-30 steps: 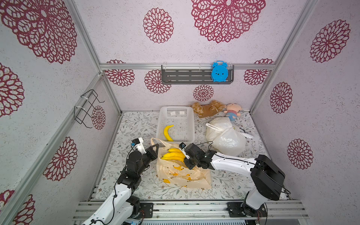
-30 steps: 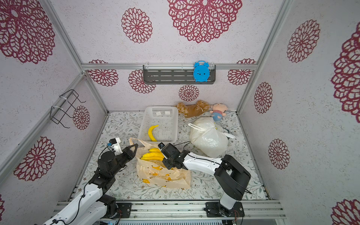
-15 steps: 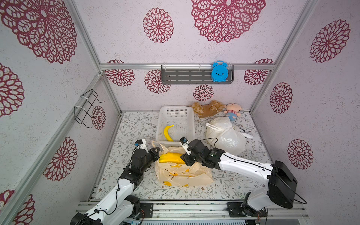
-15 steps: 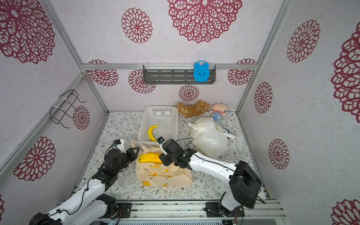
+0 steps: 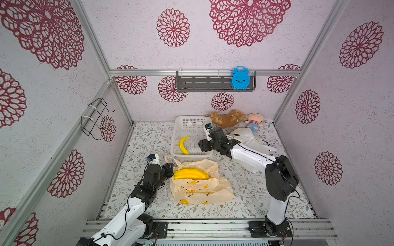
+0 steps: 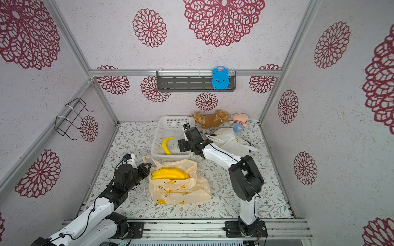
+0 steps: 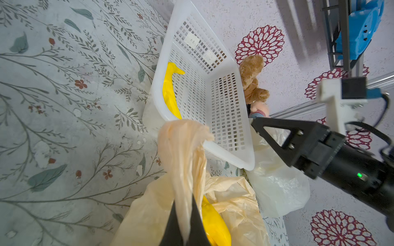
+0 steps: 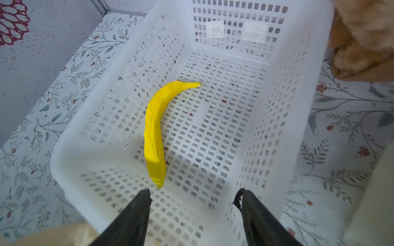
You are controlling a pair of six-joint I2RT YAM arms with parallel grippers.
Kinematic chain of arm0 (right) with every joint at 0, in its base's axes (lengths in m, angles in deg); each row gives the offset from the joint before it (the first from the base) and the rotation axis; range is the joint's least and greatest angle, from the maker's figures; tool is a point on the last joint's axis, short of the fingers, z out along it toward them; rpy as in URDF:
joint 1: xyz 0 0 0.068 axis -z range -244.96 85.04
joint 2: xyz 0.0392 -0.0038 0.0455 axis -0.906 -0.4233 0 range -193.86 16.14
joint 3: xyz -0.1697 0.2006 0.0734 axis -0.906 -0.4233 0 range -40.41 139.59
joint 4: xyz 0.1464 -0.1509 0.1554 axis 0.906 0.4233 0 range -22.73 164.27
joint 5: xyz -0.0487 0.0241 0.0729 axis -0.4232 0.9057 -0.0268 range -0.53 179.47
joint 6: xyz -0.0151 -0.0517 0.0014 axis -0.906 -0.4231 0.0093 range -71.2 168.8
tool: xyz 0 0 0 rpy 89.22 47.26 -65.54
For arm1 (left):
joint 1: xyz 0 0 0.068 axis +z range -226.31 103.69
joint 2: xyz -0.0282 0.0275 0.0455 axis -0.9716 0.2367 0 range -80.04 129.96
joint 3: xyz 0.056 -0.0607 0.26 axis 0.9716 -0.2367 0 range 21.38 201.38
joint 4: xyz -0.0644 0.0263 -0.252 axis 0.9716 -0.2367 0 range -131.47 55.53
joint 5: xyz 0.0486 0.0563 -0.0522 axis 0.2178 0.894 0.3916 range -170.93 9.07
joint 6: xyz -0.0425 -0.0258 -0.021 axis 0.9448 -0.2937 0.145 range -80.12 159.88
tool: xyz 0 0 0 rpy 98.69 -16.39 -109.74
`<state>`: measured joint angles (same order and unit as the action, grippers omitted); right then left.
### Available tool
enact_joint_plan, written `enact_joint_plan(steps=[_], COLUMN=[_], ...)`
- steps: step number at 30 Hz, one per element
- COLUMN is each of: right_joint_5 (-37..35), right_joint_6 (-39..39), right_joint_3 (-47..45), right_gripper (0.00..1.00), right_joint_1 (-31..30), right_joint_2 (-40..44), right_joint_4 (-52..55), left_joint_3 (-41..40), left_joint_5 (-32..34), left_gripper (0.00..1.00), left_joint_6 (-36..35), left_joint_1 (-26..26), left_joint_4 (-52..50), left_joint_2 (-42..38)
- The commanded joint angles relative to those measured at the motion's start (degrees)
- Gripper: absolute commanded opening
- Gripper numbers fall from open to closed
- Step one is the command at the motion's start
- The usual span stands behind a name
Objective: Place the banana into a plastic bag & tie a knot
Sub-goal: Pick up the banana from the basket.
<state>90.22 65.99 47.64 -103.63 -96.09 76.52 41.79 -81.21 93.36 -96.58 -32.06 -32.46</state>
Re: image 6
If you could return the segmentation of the orange-yellow banana bunch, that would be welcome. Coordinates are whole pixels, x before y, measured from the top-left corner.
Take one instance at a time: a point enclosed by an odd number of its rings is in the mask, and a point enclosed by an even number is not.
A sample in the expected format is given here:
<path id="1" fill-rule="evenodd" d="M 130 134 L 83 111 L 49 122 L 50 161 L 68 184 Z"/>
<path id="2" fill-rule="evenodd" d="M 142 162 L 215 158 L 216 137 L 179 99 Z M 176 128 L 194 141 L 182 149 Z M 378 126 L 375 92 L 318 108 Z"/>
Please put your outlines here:
<path id="1" fill-rule="evenodd" d="M 151 179 L 185 180 L 189 179 L 189 175 L 178 168 L 161 168 L 152 173 Z"/>

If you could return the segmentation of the beige plastic bag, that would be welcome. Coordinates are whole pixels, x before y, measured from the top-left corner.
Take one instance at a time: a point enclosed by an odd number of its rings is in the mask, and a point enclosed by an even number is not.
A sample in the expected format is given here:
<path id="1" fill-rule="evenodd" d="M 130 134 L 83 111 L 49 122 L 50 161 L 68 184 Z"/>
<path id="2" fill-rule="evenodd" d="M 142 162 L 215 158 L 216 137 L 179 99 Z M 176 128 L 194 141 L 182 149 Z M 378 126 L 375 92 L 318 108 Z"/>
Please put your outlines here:
<path id="1" fill-rule="evenodd" d="M 152 161 L 155 165 L 148 176 L 149 191 L 154 203 L 159 205 L 186 205 L 211 199 L 209 182 L 206 178 L 197 174 L 198 164 L 196 162 L 183 159 L 161 164 L 151 157 L 144 157 L 143 161 L 145 163 Z M 161 168 L 181 169 L 189 175 L 189 179 L 151 179 L 152 173 Z"/>

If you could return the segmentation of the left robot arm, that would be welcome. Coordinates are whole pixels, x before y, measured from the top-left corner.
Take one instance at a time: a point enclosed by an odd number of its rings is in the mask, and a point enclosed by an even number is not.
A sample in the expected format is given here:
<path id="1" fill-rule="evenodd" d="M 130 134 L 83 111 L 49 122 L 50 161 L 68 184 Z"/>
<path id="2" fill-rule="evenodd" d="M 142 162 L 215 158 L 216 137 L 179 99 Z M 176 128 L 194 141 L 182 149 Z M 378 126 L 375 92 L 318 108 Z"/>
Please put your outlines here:
<path id="1" fill-rule="evenodd" d="M 150 174 L 151 163 L 121 164 L 106 189 L 80 216 L 49 238 L 39 237 L 33 246 L 98 246 L 114 236 L 127 234 L 127 218 L 116 209 L 128 198 L 128 193 Z"/>

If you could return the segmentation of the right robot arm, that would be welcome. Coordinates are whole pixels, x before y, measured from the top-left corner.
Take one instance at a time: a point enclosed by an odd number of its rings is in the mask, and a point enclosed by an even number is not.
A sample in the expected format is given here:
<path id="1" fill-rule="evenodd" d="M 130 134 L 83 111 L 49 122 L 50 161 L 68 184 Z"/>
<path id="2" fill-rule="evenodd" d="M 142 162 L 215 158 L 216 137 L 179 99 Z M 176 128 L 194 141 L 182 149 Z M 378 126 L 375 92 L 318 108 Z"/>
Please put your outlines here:
<path id="1" fill-rule="evenodd" d="M 240 199 L 238 224 L 225 223 L 228 237 L 267 236 L 265 223 L 255 214 L 256 198 L 260 197 L 264 179 L 254 162 L 246 155 L 236 156 L 218 147 L 213 141 L 204 139 L 196 127 L 183 125 L 184 138 L 178 141 L 181 152 L 192 152 L 207 160 L 213 161 L 229 173 L 231 185 Z"/>

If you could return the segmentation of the white plastic bag lemon print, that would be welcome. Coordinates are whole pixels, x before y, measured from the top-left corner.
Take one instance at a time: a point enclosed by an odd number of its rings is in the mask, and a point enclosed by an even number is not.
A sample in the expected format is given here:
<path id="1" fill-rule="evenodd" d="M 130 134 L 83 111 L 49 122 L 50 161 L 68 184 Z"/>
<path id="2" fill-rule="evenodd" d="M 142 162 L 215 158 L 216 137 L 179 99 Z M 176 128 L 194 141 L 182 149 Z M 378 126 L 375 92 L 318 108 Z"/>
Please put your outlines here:
<path id="1" fill-rule="evenodd" d="M 250 152 L 257 152 L 257 148 L 248 145 L 241 137 L 237 136 L 232 128 L 220 128 L 210 134 L 208 139 L 219 148 L 236 156 L 244 157 Z"/>

